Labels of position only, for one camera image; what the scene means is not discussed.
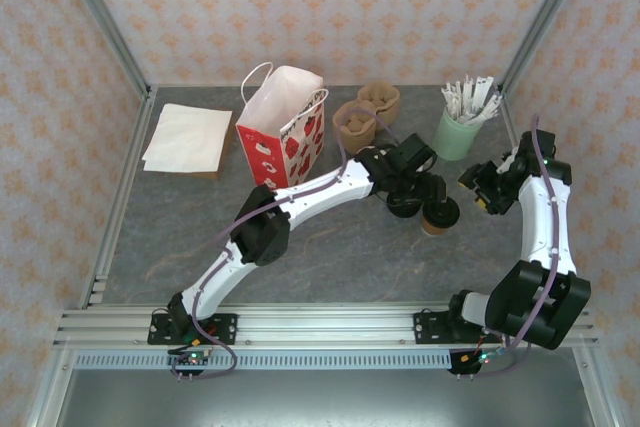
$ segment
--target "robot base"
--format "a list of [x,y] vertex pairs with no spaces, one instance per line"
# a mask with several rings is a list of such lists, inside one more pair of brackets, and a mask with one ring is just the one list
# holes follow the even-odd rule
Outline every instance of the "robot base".
[[463,290],[449,302],[449,310],[413,314],[416,344],[475,344],[484,336],[483,344],[500,344],[495,335],[486,335],[480,325],[462,318],[462,305],[469,291]]
[[[201,320],[200,326],[205,332],[221,342],[227,345],[235,344],[238,330],[238,316],[236,314],[215,314],[208,319]],[[186,334],[180,335],[166,312],[158,312],[151,316],[151,326],[147,338],[149,345],[185,345],[195,339],[199,339],[202,345],[211,344],[207,339],[202,338],[193,325]]]

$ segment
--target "cup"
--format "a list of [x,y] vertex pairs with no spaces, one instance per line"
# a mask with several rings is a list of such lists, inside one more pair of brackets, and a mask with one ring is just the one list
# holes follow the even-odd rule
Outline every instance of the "cup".
[[444,109],[436,136],[433,139],[433,149],[438,157],[444,160],[462,160],[467,156],[469,148],[482,124],[463,125],[451,118]]
[[342,145],[351,155],[371,145],[376,136],[376,119],[365,112],[349,113],[353,109],[374,112],[374,106],[369,101],[356,99],[347,102],[333,114],[333,133],[342,137]]
[[[358,91],[359,100],[368,100],[375,106],[375,113],[382,122],[391,125],[400,111],[400,91],[389,82],[378,80],[365,85]],[[376,132],[384,127],[378,123]]]
[[451,198],[445,202],[425,202],[422,206],[422,230],[430,236],[442,235],[460,219],[460,208]]

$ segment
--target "white bag handle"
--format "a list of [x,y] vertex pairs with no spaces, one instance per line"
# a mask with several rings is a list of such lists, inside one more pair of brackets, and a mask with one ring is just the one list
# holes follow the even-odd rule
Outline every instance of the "white bag handle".
[[240,84],[240,95],[242,96],[242,100],[244,101],[244,105],[247,105],[247,99],[244,96],[244,84],[247,83],[247,80],[249,80],[249,78],[255,73],[256,70],[258,70],[261,67],[264,67],[265,65],[269,66],[269,72],[267,72],[267,75],[264,77],[264,80],[262,81],[262,83],[264,84],[264,81],[267,80],[269,78],[269,76],[271,75],[271,72],[273,72],[273,62],[263,62],[262,64],[258,65],[251,72],[249,72],[249,75],[247,75],[244,78],[244,80],[242,81],[242,84]]

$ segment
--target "gray table surface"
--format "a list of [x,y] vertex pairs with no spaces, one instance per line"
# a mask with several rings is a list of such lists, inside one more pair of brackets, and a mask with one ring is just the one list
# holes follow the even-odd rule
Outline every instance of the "gray table surface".
[[[439,87],[399,90],[402,106],[393,130],[400,138],[417,132],[430,143],[444,107]],[[357,91],[356,86],[330,88],[327,118]],[[232,109],[238,115],[242,109],[238,88],[160,88],[143,152],[166,103]],[[331,129],[325,130],[325,148],[309,179],[340,164]],[[377,197],[347,203],[293,231],[285,255],[247,276],[225,301],[441,301],[461,289],[489,293],[520,258],[522,214],[517,205],[505,216],[486,214],[457,178],[477,162],[499,161],[509,148],[505,124],[497,118],[485,124],[465,160],[438,161],[433,172],[445,178],[461,209],[460,221],[445,235],[426,236],[417,216],[396,218]],[[219,255],[215,234],[235,218],[255,185],[235,133],[219,180],[142,167],[140,161],[105,303],[164,304],[195,282]]]

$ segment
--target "aluminum frame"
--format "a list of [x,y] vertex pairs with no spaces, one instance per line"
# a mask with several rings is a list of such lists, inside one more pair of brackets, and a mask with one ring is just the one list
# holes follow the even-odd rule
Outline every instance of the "aluminum frame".
[[549,26],[553,23],[555,14],[558,12],[563,2],[564,0],[544,0],[540,6],[540,10],[536,14],[527,35],[525,35],[518,52],[511,61],[511,65],[507,68],[507,72],[502,79],[500,87],[504,92],[505,97],[515,89],[520,76],[526,69],[527,65],[529,65],[540,41],[547,32]]
[[[236,350],[236,370],[440,370],[451,368],[448,350]],[[160,370],[171,356],[158,350],[79,350],[76,370]],[[181,365],[181,370],[224,369],[231,357],[214,349],[206,362]]]
[[511,147],[517,147],[518,134],[516,133],[516,128],[513,125],[513,121],[511,120],[511,114],[509,113],[509,104],[506,95],[502,98],[502,103],[500,104],[500,112],[502,113],[504,125],[507,128],[507,132],[509,133],[509,141],[511,142]]
[[104,0],[84,0],[84,2],[102,30],[129,81],[141,97],[145,96],[149,91],[149,86],[118,25],[111,16],[107,4]]
[[101,295],[99,298],[93,297],[94,289],[96,286],[99,287],[100,282],[103,284],[106,282],[109,269],[111,268],[113,253],[116,249],[120,227],[122,226],[122,220],[124,219],[124,213],[127,208],[127,201],[129,200],[129,193],[131,192],[133,178],[144,143],[144,136],[149,125],[149,119],[151,118],[156,92],[157,89],[152,88],[138,108],[138,117],[136,118],[133,134],[129,140],[127,155],[122,164],[120,181],[118,182],[118,187],[111,204],[109,218],[105,224],[102,242],[100,243],[92,274],[88,277],[80,298],[78,305],[80,309],[86,308],[90,303],[102,301]]
[[[416,345],[413,313],[429,308],[447,308],[438,302],[354,304],[236,304],[221,312],[240,315],[234,350],[246,355],[257,352],[395,351],[425,353],[451,348],[473,348],[473,344]],[[151,312],[158,306],[95,305],[63,313],[55,336],[50,366],[45,374],[30,427],[55,425],[79,353],[91,351],[159,352],[165,346],[146,343]],[[571,348],[597,427],[627,425],[615,397],[606,356],[599,343],[601,332],[593,316],[585,311],[561,348]]]

